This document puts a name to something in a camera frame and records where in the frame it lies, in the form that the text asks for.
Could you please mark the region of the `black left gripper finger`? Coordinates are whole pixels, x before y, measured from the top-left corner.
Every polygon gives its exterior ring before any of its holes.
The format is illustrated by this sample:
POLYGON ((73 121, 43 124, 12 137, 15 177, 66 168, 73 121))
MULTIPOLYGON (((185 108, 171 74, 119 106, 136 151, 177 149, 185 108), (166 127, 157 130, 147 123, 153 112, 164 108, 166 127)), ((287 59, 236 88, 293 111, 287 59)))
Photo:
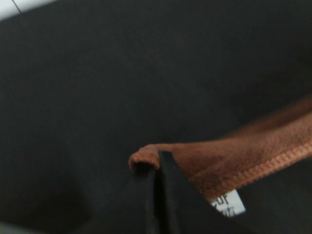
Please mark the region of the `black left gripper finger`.
POLYGON ((188 181, 171 152, 159 152, 164 215, 162 234, 250 234, 214 208, 188 181))

